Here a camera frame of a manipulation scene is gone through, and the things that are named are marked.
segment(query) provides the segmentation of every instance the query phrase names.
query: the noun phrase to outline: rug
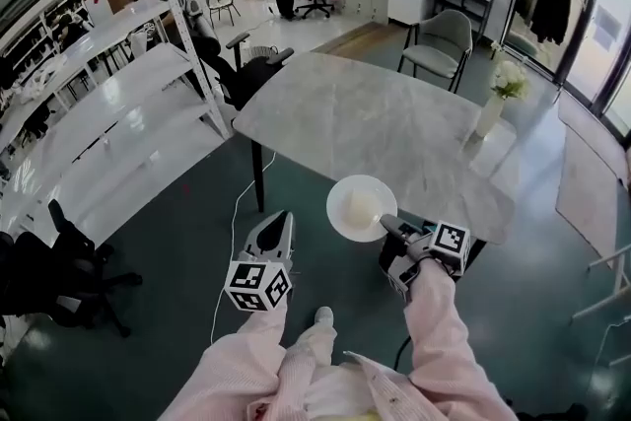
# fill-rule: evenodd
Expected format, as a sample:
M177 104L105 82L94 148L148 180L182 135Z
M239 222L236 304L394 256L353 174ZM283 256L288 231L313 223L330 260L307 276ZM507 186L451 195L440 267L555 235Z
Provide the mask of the rug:
M574 130L602 158L627 187L628 166L624 149L613 135L569 94L561 95L559 119Z
M615 251L617 184L602 158L568 128L556 210L600 256Z

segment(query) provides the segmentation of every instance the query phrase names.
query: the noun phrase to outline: shoe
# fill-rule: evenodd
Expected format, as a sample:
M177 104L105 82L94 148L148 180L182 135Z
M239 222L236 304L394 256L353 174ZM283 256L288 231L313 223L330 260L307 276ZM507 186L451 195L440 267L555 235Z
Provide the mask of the shoe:
M320 307L315 312L314 322L322 322L324 324L327 324L328 326L333 327L333 309L327 306Z

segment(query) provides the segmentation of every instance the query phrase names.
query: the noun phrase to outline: chair seat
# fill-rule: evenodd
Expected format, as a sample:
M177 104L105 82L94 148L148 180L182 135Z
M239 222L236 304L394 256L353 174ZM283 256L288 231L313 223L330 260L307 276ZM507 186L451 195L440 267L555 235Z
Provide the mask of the chair seat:
M222 7L230 6L232 3L232 0L212 0L208 7L210 9L221 9Z
M451 79L457 70L457 62L453 58L432 46L419 44L407 47L403 50L403 56L444 78Z

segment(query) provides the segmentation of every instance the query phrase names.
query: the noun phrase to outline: flower vase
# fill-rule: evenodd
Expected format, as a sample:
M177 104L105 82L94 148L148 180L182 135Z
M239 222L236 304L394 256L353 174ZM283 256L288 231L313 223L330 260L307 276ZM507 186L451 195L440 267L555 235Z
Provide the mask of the flower vase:
M504 99L499 95L493 94L482 108L480 117L475 125L475 133L480 137L486 137L491 128L497 123L504 108Z

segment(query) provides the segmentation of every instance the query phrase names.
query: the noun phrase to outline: gray table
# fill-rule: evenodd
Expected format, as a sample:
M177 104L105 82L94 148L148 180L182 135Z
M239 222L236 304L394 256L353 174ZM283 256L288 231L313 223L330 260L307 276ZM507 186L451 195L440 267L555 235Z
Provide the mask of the gray table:
M259 209L260 146L334 180L387 184L400 209L466 226L502 243L519 182L516 133L507 122L471 135L480 107L423 81L318 53L294 56L245 105L235 129L252 139Z

